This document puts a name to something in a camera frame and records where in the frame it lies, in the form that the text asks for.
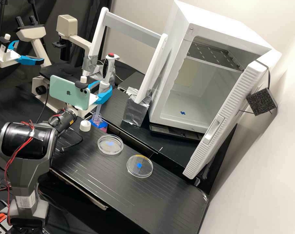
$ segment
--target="foam pad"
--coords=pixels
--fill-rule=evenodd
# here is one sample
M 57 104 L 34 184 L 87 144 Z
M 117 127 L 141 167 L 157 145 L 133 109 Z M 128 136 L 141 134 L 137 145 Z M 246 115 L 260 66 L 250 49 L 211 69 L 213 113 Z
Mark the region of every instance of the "foam pad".
M 262 89 L 246 97 L 255 116 L 277 108 L 277 104 L 268 88 Z

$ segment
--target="mint green iphone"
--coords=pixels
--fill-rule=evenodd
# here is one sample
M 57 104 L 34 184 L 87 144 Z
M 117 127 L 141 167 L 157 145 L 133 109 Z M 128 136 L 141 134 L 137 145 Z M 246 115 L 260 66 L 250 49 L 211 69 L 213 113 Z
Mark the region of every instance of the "mint green iphone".
M 87 110 L 90 89 L 80 89 L 75 86 L 74 82 L 52 75 L 50 77 L 50 96 L 82 110 Z

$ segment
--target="silver tape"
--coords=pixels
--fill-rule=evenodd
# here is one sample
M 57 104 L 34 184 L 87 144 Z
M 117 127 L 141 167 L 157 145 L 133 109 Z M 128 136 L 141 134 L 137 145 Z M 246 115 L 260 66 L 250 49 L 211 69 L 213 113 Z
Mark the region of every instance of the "silver tape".
M 98 61 L 97 55 L 93 55 L 93 56 L 85 55 L 83 58 L 82 69 L 92 74 L 94 72 L 94 69 L 96 68 L 97 61 Z

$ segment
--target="white wall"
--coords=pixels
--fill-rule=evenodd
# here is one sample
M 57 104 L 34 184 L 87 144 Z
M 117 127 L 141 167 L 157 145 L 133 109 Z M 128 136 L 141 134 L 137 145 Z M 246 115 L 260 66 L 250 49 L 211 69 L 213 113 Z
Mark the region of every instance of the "white wall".
M 284 60 L 288 71 L 273 91 L 277 115 L 269 126 L 269 119 L 258 124 L 265 130 L 247 150 L 236 139 L 244 131 L 235 133 L 235 160 L 218 175 L 200 234 L 295 234 L 295 41 Z
M 242 21 L 282 53 L 287 50 L 289 36 L 295 34 L 295 0 L 183 1 Z M 161 34 L 172 2 L 114 0 L 112 12 Z M 154 49 L 119 32 L 108 30 L 103 54 L 109 52 L 118 54 L 122 62 L 145 73 Z

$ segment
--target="incubator door handle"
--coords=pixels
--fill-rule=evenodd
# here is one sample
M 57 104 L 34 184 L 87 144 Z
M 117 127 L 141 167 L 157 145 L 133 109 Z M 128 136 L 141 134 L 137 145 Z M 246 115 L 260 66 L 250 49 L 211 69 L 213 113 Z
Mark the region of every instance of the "incubator door handle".
M 210 143 L 211 139 L 213 138 L 213 136 L 215 135 L 215 133 L 221 126 L 223 120 L 224 120 L 224 117 L 222 117 L 221 115 L 217 115 L 217 117 L 213 120 L 212 124 L 207 130 L 206 134 L 202 138 L 203 143 L 205 143 L 206 145 Z

